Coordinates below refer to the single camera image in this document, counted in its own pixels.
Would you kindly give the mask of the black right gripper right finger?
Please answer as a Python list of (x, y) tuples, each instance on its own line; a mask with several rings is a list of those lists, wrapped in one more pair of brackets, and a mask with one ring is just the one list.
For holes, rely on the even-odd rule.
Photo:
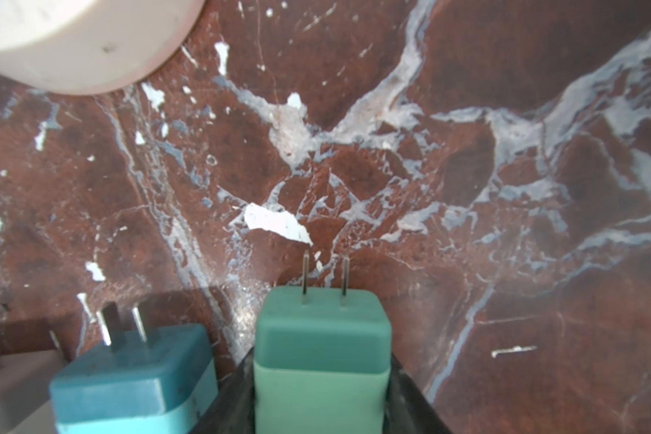
[(394, 354), (392, 355), (391, 375), (385, 403), (383, 433), (453, 433), (432, 408)]

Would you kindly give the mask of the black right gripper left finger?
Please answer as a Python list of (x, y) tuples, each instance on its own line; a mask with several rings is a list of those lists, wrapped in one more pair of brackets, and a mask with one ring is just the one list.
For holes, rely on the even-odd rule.
[(253, 361), (252, 348), (221, 385), (219, 394), (191, 434), (256, 432)]

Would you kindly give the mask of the teal USB charger plug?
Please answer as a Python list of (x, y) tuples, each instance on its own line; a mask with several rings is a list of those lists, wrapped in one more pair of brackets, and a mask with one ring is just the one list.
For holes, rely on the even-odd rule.
[(213, 349), (200, 324), (149, 327), (141, 304), (136, 328), (121, 326), (108, 302), (97, 312), (102, 341), (50, 382), (60, 433), (189, 433), (219, 387)]

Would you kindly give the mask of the green USB charger plug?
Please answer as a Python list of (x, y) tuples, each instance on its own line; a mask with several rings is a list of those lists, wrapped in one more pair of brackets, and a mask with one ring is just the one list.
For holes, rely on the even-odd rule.
[(271, 289), (253, 355), (258, 433), (381, 433), (392, 324), (376, 294), (342, 286)]

